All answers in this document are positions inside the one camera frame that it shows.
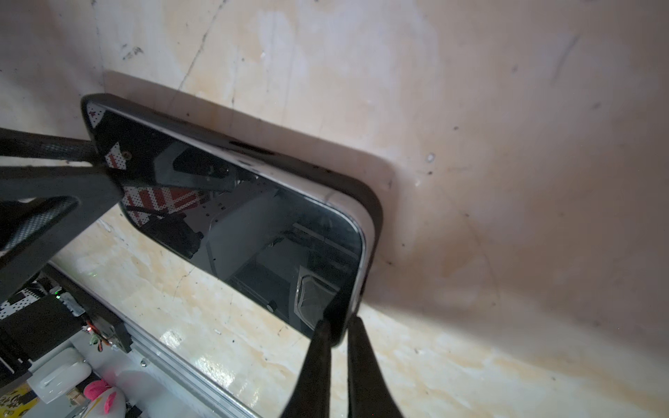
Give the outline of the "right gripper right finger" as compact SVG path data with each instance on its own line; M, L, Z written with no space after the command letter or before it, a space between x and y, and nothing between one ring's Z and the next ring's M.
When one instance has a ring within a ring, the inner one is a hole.
M402 417L360 317L348 324L348 416Z

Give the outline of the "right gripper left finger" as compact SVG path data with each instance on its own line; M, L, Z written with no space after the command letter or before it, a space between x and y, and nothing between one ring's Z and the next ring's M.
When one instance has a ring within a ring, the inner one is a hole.
M331 325L327 320L320 320L281 417L329 417L331 352Z

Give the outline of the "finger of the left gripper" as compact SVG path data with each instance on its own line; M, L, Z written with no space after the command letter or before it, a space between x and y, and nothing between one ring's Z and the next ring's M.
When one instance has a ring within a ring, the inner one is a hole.
M1 155L3 157L99 163L99 154L90 140L69 139L5 128L1 129Z
M122 197L101 167L3 167L1 300Z

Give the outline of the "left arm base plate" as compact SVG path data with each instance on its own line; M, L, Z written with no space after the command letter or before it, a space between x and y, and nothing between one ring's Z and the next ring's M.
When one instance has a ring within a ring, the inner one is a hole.
M79 331L102 348L131 351L132 338L116 313L55 266L1 298L1 392L21 385L29 368Z

